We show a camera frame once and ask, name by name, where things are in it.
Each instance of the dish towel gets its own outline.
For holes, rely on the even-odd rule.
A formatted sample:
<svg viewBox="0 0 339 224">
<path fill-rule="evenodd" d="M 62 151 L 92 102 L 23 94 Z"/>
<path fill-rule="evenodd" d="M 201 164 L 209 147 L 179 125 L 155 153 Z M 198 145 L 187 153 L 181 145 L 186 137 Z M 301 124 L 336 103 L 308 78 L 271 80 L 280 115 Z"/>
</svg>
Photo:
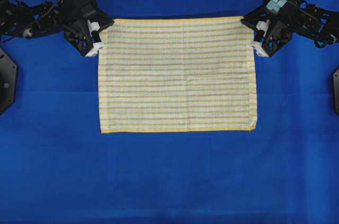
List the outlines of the dish towel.
<svg viewBox="0 0 339 224">
<path fill-rule="evenodd" d="M 253 31 L 242 17 L 116 19 L 101 33 L 102 133 L 253 130 Z"/>
</svg>

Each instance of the table surface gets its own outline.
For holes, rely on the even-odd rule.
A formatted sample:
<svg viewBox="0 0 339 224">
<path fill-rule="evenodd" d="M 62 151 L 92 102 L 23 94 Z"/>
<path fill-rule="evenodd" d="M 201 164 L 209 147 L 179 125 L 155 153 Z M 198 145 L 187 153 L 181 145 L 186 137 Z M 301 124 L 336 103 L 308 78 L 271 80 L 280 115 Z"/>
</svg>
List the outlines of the table surface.
<svg viewBox="0 0 339 224">
<path fill-rule="evenodd" d="M 114 18 L 235 16 L 262 2 L 97 1 Z M 0 116 L 0 221 L 337 223 L 338 48 L 294 35 L 273 59 L 255 57 L 255 131 L 102 135 L 97 57 L 62 33 L 3 45 L 19 72 Z"/>
</svg>

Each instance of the black cable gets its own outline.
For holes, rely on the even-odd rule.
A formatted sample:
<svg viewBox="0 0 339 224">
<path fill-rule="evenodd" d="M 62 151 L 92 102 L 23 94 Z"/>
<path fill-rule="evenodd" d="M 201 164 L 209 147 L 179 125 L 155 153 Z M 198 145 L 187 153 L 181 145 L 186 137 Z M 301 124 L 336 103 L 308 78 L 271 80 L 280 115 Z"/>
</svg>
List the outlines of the black cable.
<svg viewBox="0 0 339 224">
<path fill-rule="evenodd" d="M 307 13 L 306 11 L 304 11 L 302 8 L 300 8 L 299 6 L 297 6 L 296 4 L 294 4 L 293 2 L 287 1 L 288 3 L 292 4 L 294 7 L 296 7 L 298 10 L 300 10 L 303 14 L 308 15 L 309 17 L 313 18 L 316 22 L 318 22 L 320 25 L 323 25 L 323 23 L 316 19 L 314 16 L 312 16 L 311 14 Z"/>
<path fill-rule="evenodd" d="M 8 2 L 8 1 L 14 1 L 14 2 L 16 2 L 17 6 L 20 7 L 20 2 L 18 0 L 1 0 L 0 6 L 3 5 L 5 2 Z"/>
<path fill-rule="evenodd" d="M 34 25 L 35 23 L 38 23 L 41 19 L 43 19 L 44 17 L 46 17 L 60 2 L 61 0 L 57 0 L 56 3 L 54 3 L 50 9 L 47 10 L 47 12 L 45 14 L 43 14 L 41 17 L 35 19 L 32 23 L 28 24 L 24 29 L 22 29 L 20 32 L 18 32 L 17 34 L 11 36 L 10 38 L 4 40 L 4 41 L 1 41 L 0 42 L 0 45 L 6 43 L 6 42 L 9 42 L 10 40 L 18 37 L 20 34 L 22 34 L 25 30 L 29 29 L 32 25 Z"/>
</svg>

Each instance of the blue fabric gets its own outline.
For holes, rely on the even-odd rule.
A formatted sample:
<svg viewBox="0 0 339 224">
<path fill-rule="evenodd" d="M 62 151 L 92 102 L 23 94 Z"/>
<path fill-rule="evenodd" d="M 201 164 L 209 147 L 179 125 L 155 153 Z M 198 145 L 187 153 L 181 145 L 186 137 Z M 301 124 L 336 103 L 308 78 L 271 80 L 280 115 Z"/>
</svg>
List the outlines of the blue fabric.
<svg viewBox="0 0 339 224">
<path fill-rule="evenodd" d="M 21 0 L 29 5 L 50 0 Z M 307 0 L 339 11 L 338 0 Z M 98 0 L 114 17 L 244 15 L 262 0 Z M 0 220 L 17 223 L 338 223 L 338 45 L 294 36 L 256 57 L 253 132 L 99 127 L 97 58 L 62 34 L 3 46 L 19 66 L 0 116 Z"/>
</svg>

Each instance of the striped towel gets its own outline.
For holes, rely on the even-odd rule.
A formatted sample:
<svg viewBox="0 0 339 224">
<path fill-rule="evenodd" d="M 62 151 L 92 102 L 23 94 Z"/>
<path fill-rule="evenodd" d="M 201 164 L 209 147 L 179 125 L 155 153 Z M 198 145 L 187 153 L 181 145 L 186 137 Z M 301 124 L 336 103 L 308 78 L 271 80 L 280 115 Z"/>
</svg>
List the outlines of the striped towel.
<svg viewBox="0 0 339 224">
<path fill-rule="evenodd" d="M 253 31 L 241 18 L 115 20 L 101 33 L 101 131 L 255 129 Z"/>
</svg>

